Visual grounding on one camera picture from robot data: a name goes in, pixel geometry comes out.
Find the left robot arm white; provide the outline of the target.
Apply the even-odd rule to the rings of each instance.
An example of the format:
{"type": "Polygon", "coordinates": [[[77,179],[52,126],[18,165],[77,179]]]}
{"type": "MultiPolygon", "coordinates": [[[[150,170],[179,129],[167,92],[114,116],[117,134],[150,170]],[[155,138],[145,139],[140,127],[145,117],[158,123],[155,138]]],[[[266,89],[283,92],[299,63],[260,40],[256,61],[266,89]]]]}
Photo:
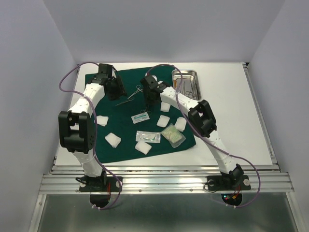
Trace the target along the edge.
{"type": "Polygon", "coordinates": [[[114,101],[126,95],[123,81],[111,64],[99,63],[98,72],[91,77],[83,92],[67,90],[59,85],[62,92],[79,96],[77,102],[67,111],[58,115],[60,145],[72,153],[84,170],[80,182],[88,182],[96,190],[107,186],[106,169],[96,156],[98,132],[96,105],[104,98],[114,101]]]}

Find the steel hemostat forceps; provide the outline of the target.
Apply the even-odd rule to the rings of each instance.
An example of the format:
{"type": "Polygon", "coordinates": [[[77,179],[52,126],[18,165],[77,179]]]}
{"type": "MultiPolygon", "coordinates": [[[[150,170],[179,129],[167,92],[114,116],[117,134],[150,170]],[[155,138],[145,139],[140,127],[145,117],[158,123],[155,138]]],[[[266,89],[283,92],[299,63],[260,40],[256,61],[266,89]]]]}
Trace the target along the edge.
{"type": "Polygon", "coordinates": [[[147,110],[141,110],[141,111],[140,111],[140,113],[141,113],[141,114],[143,114],[143,113],[147,113],[147,114],[149,114],[149,115],[151,115],[151,114],[152,114],[152,112],[151,112],[151,111],[147,111],[147,110]]]}
{"type": "Polygon", "coordinates": [[[132,98],[134,95],[136,95],[139,92],[143,92],[143,89],[141,85],[136,85],[136,90],[128,97],[128,99],[132,98]]]}

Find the stainless steel tray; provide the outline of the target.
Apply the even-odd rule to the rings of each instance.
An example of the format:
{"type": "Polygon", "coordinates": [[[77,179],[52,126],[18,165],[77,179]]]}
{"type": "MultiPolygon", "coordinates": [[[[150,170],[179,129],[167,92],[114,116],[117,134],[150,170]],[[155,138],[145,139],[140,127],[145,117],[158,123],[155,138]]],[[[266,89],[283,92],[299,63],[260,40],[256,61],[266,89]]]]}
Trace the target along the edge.
{"type": "Polygon", "coordinates": [[[182,74],[177,70],[172,71],[173,87],[175,89],[178,87],[182,76],[183,82],[181,84],[180,92],[193,100],[199,101],[201,99],[201,93],[197,72],[195,70],[181,70],[181,73],[182,74]]]}

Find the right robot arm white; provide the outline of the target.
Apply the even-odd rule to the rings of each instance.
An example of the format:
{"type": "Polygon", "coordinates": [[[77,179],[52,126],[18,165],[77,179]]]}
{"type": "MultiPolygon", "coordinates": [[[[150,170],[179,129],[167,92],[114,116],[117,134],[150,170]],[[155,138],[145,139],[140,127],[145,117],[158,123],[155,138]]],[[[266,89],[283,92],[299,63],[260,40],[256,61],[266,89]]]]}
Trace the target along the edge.
{"type": "Polygon", "coordinates": [[[223,176],[223,185],[228,189],[237,186],[243,170],[232,155],[225,150],[225,145],[217,132],[216,118],[210,104],[206,100],[193,100],[181,94],[178,88],[174,89],[165,82],[158,82],[150,74],[146,74],[140,83],[145,103],[153,105],[163,102],[178,109],[194,134],[203,140],[217,161],[223,176]]]}

